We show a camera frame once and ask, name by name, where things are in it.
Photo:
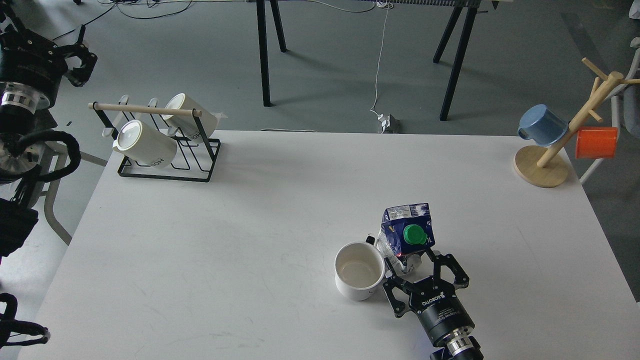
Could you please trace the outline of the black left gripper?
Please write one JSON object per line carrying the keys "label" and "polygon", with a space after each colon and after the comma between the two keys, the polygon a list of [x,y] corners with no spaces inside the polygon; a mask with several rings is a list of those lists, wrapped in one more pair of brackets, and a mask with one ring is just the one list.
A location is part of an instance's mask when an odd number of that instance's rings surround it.
{"label": "black left gripper", "polygon": [[[1,34],[1,105],[27,111],[50,109],[57,102],[63,75],[74,87],[89,81],[98,57],[83,40],[86,25],[80,25],[76,42],[54,47],[48,39],[28,30]],[[80,65],[68,69],[66,59]]]}

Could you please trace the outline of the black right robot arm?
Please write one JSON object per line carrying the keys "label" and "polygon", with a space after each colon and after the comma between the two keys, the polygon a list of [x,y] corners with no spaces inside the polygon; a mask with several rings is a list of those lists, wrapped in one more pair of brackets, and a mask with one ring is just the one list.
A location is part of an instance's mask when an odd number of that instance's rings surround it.
{"label": "black right robot arm", "polygon": [[470,278],[452,254],[425,250],[433,263],[433,274],[418,282],[398,276],[388,257],[384,262],[391,272],[382,289],[396,318],[413,312],[422,324],[432,346],[432,360],[482,360],[480,344],[470,334],[475,324],[457,297],[457,289],[466,289]]}

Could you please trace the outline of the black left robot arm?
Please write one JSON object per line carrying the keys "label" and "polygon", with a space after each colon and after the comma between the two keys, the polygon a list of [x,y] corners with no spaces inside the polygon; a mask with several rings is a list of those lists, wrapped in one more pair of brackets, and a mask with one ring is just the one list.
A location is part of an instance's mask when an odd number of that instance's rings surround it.
{"label": "black left robot arm", "polygon": [[[18,182],[14,196],[1,200],[2,258],[21,248],[38,223],[38,212],[25,195],[38,182],[60,180],[80,166],[77,139],[64,131],[37,129],[37,114],[55,105],[63,78],[74,87],[89,80],[98,59],[83,43],[85,32],[80,25],[76,42],[61,47],[16,23],[1,34],[1,184]],[[64,144],[70,162],[42,173],[29,148],[44,142]]]}

